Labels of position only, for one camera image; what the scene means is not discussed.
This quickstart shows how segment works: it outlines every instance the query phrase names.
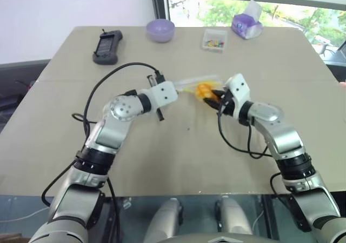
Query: window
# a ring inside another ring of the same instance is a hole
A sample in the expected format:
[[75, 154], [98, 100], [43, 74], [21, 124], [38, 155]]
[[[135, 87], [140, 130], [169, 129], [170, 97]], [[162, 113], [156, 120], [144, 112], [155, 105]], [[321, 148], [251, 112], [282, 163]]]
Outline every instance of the window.
[[[246, 8], [239, 0], [168, 0], [176, 26], [230, 26]], [[346, 40], [346, 11], [310, 6], [259, 2], [264, 26], [293, 27], [304, 32], [314, 49], [327, 56]]]

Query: tabletop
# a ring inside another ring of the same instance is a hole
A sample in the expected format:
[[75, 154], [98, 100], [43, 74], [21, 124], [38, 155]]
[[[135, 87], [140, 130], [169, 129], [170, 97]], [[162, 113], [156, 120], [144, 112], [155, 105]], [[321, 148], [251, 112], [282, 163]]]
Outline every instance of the tabletop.
[[[71, 33], [0, 134], [2, 194], [40, 195], [81, 148], [83, 128], [70, 115], [83, 111], [95, 82], [115, 67], [91, 60], [100, 29]], [[345, 190], [345, 93], [300, 31], [265, 28], [250, 41], [230, 31], [226, 50], [216, 54], [199, 48], [203, 28], [177, 28], [166, 44], [149, 41], [144, 28], [119, 29], [124, 41], [116, 66], [146, 62], [172, 81], [206, 74], [226, 80], [243, 73], [253, 101], [283, 109], [329, 190]], [[95, 93], [88, 118], [100, 118], [103, 105], [115, 95], [148, 87], [149, 73], [144, 67], [116, 73]], [[133, 122], [109, 172], [117, 196], [272, 193], [269, 178], [278, 171], [273, 159], [255, 160], [229, 148], [218, 133], [213, 109], [180, 93], [163, 114], [161, 122], [156, 115]], [[245, 148], [247, 128], [230, 117], [223, 117], [222, 125], [229, 140]], [[253, 136], [251, 149], [260, 151], [262, 136]], [[279, 179], [275, 187], [286, 192]]]

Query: tissue box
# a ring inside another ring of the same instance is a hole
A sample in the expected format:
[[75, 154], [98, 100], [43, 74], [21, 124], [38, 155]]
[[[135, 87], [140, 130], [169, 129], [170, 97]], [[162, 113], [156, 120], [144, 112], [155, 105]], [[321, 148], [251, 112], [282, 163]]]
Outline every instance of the tissue box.
[[231, 28], [243, 39], [251, 39], [261, 34], [263, 25], [260, 21], [255, 22], [251, 16], [242, 13], [234, 16]]

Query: small clear box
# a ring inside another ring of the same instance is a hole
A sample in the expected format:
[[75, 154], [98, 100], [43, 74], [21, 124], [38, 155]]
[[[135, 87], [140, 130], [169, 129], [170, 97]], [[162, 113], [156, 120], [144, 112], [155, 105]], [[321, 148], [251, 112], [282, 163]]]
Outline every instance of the small clear box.
[[227, 31], [206, 29], [202, 40], [202, 49], [223, 52], [226, 47]]

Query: black cable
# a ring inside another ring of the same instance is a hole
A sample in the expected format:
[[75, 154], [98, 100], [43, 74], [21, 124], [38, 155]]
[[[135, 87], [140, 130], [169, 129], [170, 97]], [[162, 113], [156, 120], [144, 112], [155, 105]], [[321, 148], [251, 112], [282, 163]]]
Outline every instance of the black cable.
[[240, 148], [238, 149], [237, 147], [234, 147], [232, 144], [230, 144], [230, 142], [226, 139], [226, 137], [224, 136], [223, 131], [222, 131], [222, 127], [221, 127], [221, 115], [222, 115], [221, 109], [222, 109], [222, 104], [220, 104], [220, 106], [218, 108], [218, 113], [217, 113], [218, 131], [219, 131], [222, 139], [226, 142], [226, 144], [228, 146], [230, 146], [232, 149], [234, 149], [236, 151], [239, 151], [239, 152], [242, 152], [242, 153], [246, 153], [246, 154], [250, 154], [251, 153], [251, 154], [255, 154], [255, 155], [271, 157], [271, 155], [265, 154], [265, 153], [252, 152], [252, 151], [249, 151], [249, 150], [241, 150]]
[[287, 206], [287, 204], [286, 204], [286, 203], [281, 199], [281, 197], [277, 194], [276, 190], [274, 189], [274, 185], [272, 184], [274, 178], [276, 178], [276, 177], [278, 177], [278, 176], [280, 176], [280, 175], [281, 175], [281, 173], [278, 172], [278, 173], [276, 173], [276, 174], [273, 174], [273, 175], [270, 177], [270, 187], [271, 187], [271, 189], [272, 189], [272, 191], [273, 191], [275, 197], [276, 197], [276, 198], [277, 198], [288, 210], [290, 210], [290, 208]]
[[[155, 74], [157, 75], [160, 75], [159, 71], [154, 68], [153, 66], [149, 65], [149, 64], [146, 64], [146, 63], [141, 63], [141, 62], [133, 62], [133, 63], [127, 63], [127, 64], [124, 64], [122, 66], [119, 66], [117, 67], [116, 69], [112, 70], [111, 72], [109, 72], [105, 77], [103, 77], [95, 86], [94, 88], [92, 89], [90, 95], [89, 95], [89, 98], [88, 100], [86, 101], [86, 105], [85, 105], [85, 108], [84, 108], [84, 114], [80, 114], [80, 113], [73, 113], [72, 114], [72, 117], [73, 119], [79, 121], [79, 122], [83, 122], [83, 128], [84, 128], [84, 133], [85, 133], [85, 141], [88, 139], [89, 135], [90, 135], [90, 124], [91, 123], [96, 123], [95, 121], [89, 121], [87, 119], [87, 114], [88, 114], [88, 108], [89, 108], [89, 105], [90, 105], [90, 102], [91, 102], [91, 99], [96, 91], [96, 89], [107, 79], [109, 78], [111, 75], [113, 75], [115, 72], [119, 71], [120, 69], [123, 69], [127, 66], [133, 66], [133, 65], [141, 65], [141, 66], [146, 66], [148, 68], [151, 68], [154, 70]], [[45, 198], [45, 195], [47, 193], [47, 191], [53, 186], [53, 184], [56, 183], [57, 180], [60, 179], [60, 177], [62, 177], [64, 175], [64, 173], [66, 173], [70, 167], [75, 163], [75, 160], [73, 162], [71, 162], [71, 164], [69, 164], [47, 187], [46, 189], [43, 191], [42, 195], [41, 195], [41, 200], [42, 202], [47, 205], [48, 207], [50, 206], [50, 203], [46, 200]], [[116, 196], [114, 194], [114, 190], [113, 190], [113, 187], [112, 187], [112, 183], [110, 181], [109, 178], [107, 178], [107, 182], [108, 182], [108, 185], [109, 185], [109, 189], [111, 191], [111, 195], [112, 195], [112, 199], [113, 199], [113, 204], [114, 204], [114, 208], [115, 208], [115, 216], [116, 216], [116, 231], [117, 231], [117, 243], [120, 242], [120, 222], [119, 222], [119, 209], [118, 209], [118, 206], [117, 206], [117, 200], [116, 200]]]
[[113, 205], [114, 205], [114, 210], [115, 210], [115, 225], [116, 229], [111, 231], [110, 237], [109, 237], [109, 242], [112, 243], [113, 238], [114, 238], [114, 231], [116, 231], [116, 243], [120, 243], [120, 217], [119, 217], [119, 208], [118, 208], [118, 203], [117, 203], [117, 198], [115, 197], [114, 189], [112, 186], [112, 182], [110, 181], [109, 178], [107, 178], [107, 183], [109, 186], [110, 193], [112, 195], [112, 200], [113, 200]]
[[109, 78], [111, 75], [113, 75], [115, 72], [119, 71], [120, 69], [123, 69], [127, 66], [134, 66], [134, 65], [140, 65], [140, 66], [146, 66], [148, 68], [151, 68], [154, 70], [155, 74], [159, 74], [159, 71], [154, 68], [153, 66], [149, 65], [149, 64], [146, 64], [146, 63], [141, 63], [141, 62], [133, 62], [133, 63], [127, 63], [127, 64], [124, 64], [124, 65], [121, 65], [119, 67], [117, 67], [116, 69], [112, 70], [111, 72], [109, 72], [105, 77], [103, 77], [95, 86], [94, 88], [91, 90], [91, 93], [89, 95], [89, 98], [88, 100], [86, 101], [86, 105], [85, 105], [85, 108], [84, 108], [84, 113], [83, 113], [83, 116], [85, 117], [83, 119], [83, 128], [84, 128], [84, 133], [86, 135], [86, 137], [89, 137], [90, 135], [90, 126], [89, 126], [89, 130], [88, 130], [88, 123], [87, 123], [87, 116], [88, 116], [88, 109], [89, 109], [89, 105], [90, 105], [90, 102], [91, 102], [91, 99], [96, 91], [96, 89], [107, 79]]
[[254, 158], [254, 159], [259, 159], [259, 158], [261, 158], [261, 157], [264, 156], [265, 152], [266, 152], [267, 149], [268, 149], [268, 146], [266, 146], [266, 147], [264, 148], [264, 150], [263, 150], [263, 152], [262, 152], [261, 155], [259, 155], [259, 156], [257, 156], [257, 157], [254, 156], [254, 155], [251, 153], [251, 151], [250, 151], [251, 134], [252, 134], [251, 124], [249, 124], [248, 127], [249, 127], [249, 136], [248, 136], [248, 151], [249, 151], [249, 155], [250, 155], [252, 158]]
[[53, 184], [56, 183], [57, 180], [60, 179], [60, 177], [62, 177], [64, 175], [64, 173], [66, 173], [68, 171], [68, 169], [70, 169], [70, 167], [75, 163], [75, 160], [72, 161], [70, 163], [70, 165], [68, 165], [64, 170], [63, 172], [61, 172], [56, 178], [54, 178], [54, 180], [52, 182], [50, 182], [50, 184], [46, 187], [46, 189], [42, 192], [42, 195], [41, 195], [41, 200], [42, 202], [47, 205], [48, 207], [50, 206], [50, 202], [47, 201], [47, 199], [45, 198], [45, 195], [47, 194], [48, 190], [53, 186]]
[[[83, 119], [84, 119], [84, 116], [80, 113], [77, 113], [77, 112], [74, 112], [73, 114], [71, 114], [72, 118], [79, 121], [79, 122], [83, 122]], [[88, 123], [93, 123], [93, 124], [96, 124], [97, 122], [95, 121], [90, 121], [90, 120], [87, 120]]]

